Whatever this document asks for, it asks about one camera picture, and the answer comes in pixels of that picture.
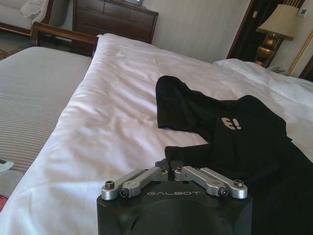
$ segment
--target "white wall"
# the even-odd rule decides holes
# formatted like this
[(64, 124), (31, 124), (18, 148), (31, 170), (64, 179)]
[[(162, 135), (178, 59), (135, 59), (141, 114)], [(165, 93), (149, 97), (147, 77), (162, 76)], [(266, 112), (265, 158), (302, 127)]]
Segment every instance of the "white wall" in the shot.
[[(143, 0), (157, 11), (153, 45), (207, 62), (225, 59), (250, 0)], [(73, 0), (63, 28), (71, 29)]]
[[(295, 38), (293, 41), (285, 40), (282, 43), (270, 66), (281, 66), (288, 70), (299, 50), (302, 48), (303, 43), (313, 30), (313, 0), (306, 0), (302, 6), (302, 9), (303, 8), (308, 9), (309, 11), (305, 18), (296, 18)], [(291, 76), (298, 77), (312, 55), (313, 41), (311, 41), (307, 47), (297, 66), (291, 73)]]

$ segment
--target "dresser drawer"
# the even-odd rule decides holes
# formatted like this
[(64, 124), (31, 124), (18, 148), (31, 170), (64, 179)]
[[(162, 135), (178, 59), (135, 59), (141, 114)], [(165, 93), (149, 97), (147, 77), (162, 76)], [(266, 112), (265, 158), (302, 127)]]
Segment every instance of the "dresser drawer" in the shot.
[(131, 10), (129, 8), (112, 4), (110, 2), (104, 4), (104, 13), (126, 21), (128, 21), (131, 16)]
[(83, 10), (103, 12), (104, 2), (101, 0), (79, 0), (77, 7)]
[(130, 36), (131, 38), (140, 38), (145, 42), (149, 42), (151, 37), (151, 28), (106, 14), (102, 15), (81, 9), (77, 9), (78, 23), (97, 27), (115, 34)]
[(73, 30), (90, 35), (113, 33), (151, 43), (157, 16), (155, 11), (123, 0), (74, 0)]
[(152, 28), (155, 23), (155, 16), (144, 12), (132, 10), (129, 21)]
[(86, 34), (93, 35), (93, 36), (97, 36), (99, 34), (112, 33), (112, 34), (116, 34), (116, 35), (119, 35), (119, 36), (122, 36), (122, 37), (128, 37), (128, 38), (132, 38), (132, 39), (135, 39), (135, 40), (144, 41), (141, 38), (130, 37), (129, 35), (125, 35), (123, 33), (113, 32), (113, 31), (110, 31), (110, 30), (106, 30), (106, 29), (103, 29), (103, 28), (97, 28), (97, 27), (90, 26), (90, 25), (87, 25), (87, 24), (82, 24), (82, 23), (77, 23), (76, 29), (79, 32), (84, 32)]

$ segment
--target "wooden door frame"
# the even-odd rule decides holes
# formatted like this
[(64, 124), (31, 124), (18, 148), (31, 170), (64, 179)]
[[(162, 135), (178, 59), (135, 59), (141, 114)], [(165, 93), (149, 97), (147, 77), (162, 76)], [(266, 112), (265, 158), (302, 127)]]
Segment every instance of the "wooden door frame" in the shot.
[(241, 36), (243, 35), (243, 33), (244, 33), (244, 32), (243, 32), (244, 25), (245, 25), (245, 23), (246, 23), (246, 21), (247, 21), (249, 15), (250, 15), (250, 11), (252, 10), (252, 7), (253, 7), (255, 1), (257, 1), (257, 0), (251, 0), (250, 3), (249, 3), (249, 6), (248, 6), (248, 8), (247, 8), (247, 10), (246, 10), (246, 13), (245, 13), (245, 15), (244, 15), (244, 17), (243, 17), (243, 20), (241, 21), (241, 24), (240, 24), (240, 26), (239, 26), (239, 29), (238, 29), (237, 34), (236, 34), (236, 36), (235, 36), (235, 39), (234, 39), (234, 41), (233, 41), (233, 43), (232, 43), (232, 45), (231, 45), (231, 47), (230, 47), (230, 50), (229, 50), (229, 52), (228, 52), (227, 59), (232, 58), (232, 54), (234, 53), (234, 50), (236, 49), (237, 43), (239, 42), (240, 37), (241, 37)]

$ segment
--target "white bedsheet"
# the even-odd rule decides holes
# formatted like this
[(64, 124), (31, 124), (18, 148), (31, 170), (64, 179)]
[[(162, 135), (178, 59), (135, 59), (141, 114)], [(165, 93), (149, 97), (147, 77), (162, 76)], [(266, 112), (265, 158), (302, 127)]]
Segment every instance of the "white bedsheet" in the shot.
[(155, 85), (173, 75), (217, 99), (251, 94), (287, 123), (313, 160), (313, 84), (237, 60), (208, 64), (106, 34), (56, 129), (0, 213), (0, 234), (97, 234), (96, 198), (106, 180), (164, 158), (198, 135), (157, 128)]

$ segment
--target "table lamp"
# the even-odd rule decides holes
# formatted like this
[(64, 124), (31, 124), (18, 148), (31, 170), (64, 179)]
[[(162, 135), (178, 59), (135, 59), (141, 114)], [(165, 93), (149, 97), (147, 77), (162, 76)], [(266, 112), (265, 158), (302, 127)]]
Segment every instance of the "table lamp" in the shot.
[(267, 68), (282, 40), (293, 40), (298, 10), (294, 6), (279, 4), (271, 16), (257, 28), (257, 32), (269, 33), (269, 36), (259, 46), (255, 63)]

